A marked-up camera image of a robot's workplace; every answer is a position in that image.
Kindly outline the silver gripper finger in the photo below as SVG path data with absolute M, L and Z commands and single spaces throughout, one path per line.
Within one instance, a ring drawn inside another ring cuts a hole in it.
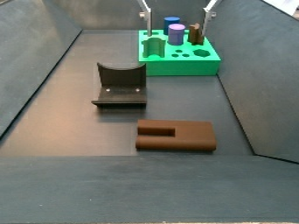
M 206 6 L 202 8 L 204 17 L 202 17 L 202 25 L 201 25 L 201 33 L 200 33 L 201 36 L 205 35 L 208 22 L 210 21 L 212 18 L 216 17 L 216 12 L 213 10 L 220 4 L 220 1 L 221 0 L 209 0 Z
M 136 0 L 141 11 L 138 12 L 138 17 L 145 21 L 145 28 L 146 28 L 146 36 L 152 36 L 152 10 L 146 5 L 145 0 Z

